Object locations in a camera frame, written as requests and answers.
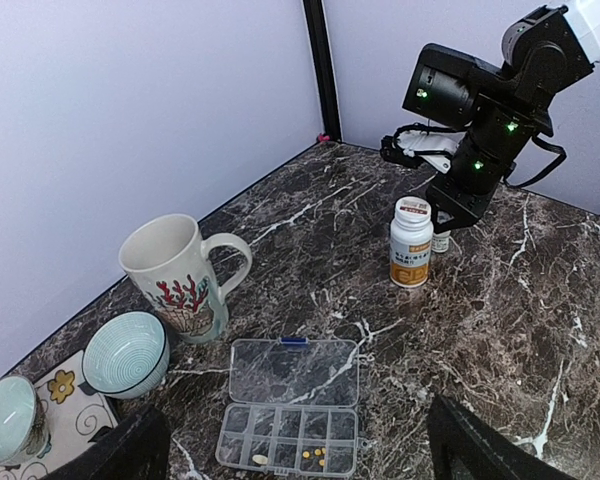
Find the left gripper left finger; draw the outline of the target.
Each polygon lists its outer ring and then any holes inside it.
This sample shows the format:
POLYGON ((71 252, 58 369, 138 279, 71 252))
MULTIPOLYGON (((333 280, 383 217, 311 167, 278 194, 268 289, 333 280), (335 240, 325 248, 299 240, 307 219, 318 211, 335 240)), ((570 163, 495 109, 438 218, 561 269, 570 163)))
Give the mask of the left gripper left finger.
POLYGON ((166 415, 146 405, 45 479, 166 479, 170 441, 166 415))

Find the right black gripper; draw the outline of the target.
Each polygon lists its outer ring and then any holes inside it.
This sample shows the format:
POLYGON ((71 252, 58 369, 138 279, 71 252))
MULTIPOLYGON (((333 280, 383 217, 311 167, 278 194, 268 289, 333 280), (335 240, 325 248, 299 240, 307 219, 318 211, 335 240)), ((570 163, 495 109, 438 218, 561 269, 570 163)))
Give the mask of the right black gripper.
POLYGON ((426 191, 434 210, 450 216, 436 220, 435 229, 477 223, 528 141, 552 136, 552 56, 552 46, 541 43, 510 69, 442 45, 423 47, 403 106, 464 134, 448 172, 426 191))

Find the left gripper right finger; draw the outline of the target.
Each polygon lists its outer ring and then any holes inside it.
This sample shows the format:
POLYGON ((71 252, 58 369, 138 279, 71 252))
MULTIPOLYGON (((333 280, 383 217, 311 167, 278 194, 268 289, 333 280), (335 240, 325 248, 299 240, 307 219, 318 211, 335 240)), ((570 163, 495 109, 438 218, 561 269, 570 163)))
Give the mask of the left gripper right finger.
POLYGON ((427 415, 436 479, 568 479, 508 441, 456 400, 437 395, 427 415))

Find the large orange label pill bottle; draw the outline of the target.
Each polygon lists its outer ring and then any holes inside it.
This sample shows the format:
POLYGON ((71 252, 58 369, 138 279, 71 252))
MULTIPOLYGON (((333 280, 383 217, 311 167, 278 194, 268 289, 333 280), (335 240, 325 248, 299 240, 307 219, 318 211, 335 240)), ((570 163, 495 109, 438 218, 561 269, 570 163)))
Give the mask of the large orange label pill bottle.
POLYGON ((390 279, 398 286, 416 288, 429 278, 434 227, 431 206, 413 196, 396 201, 390 224, 390 279))

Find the clear plastic pill organizer box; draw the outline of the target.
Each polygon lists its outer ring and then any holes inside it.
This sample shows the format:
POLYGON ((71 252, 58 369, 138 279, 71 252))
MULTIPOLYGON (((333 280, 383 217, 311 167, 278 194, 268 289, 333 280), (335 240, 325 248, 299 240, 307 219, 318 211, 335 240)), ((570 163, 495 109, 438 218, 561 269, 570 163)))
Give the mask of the clear plastic pill organizer box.
POLYGON ((356 469, 359 346, 353 340, 239 339, 230 351, 229 397, 215 457, 225 467, 276 476, 348 479, 356 469), (325 447, 322 469, 305 450, 325 447), (267 465, 253 462, 265 455, 267 465))

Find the blue box latch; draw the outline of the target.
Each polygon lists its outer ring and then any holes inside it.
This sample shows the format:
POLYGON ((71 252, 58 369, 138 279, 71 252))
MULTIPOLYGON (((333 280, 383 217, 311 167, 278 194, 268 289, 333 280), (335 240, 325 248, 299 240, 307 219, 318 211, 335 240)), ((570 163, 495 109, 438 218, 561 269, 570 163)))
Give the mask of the blue box latch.
POLYGON ((279 342, 286 346, 304 346, 309 343, 309 340, 300 337, 281 337, 279 342))

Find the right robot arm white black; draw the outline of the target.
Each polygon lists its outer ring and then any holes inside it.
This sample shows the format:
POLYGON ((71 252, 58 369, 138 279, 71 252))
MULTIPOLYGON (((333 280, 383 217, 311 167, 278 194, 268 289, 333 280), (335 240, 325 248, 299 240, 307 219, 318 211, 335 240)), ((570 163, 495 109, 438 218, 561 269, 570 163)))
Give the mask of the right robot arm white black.
POLYGON ((553 136, 549 106, 554 97, 592 74, 600 63, 600 1, 543 5, 512 24, 496 67, 472 55, 429 43, 417 59, 403 107, 428 119, 414 125, 423 137, 459 133, 452 153, 398 143, 398 163, 416 168, 444 159, 426 189, 437 234, 475 225, 499 184, 507 183, 528 142, 555 154, 531 179, 533 185, 567 158, 553 136))

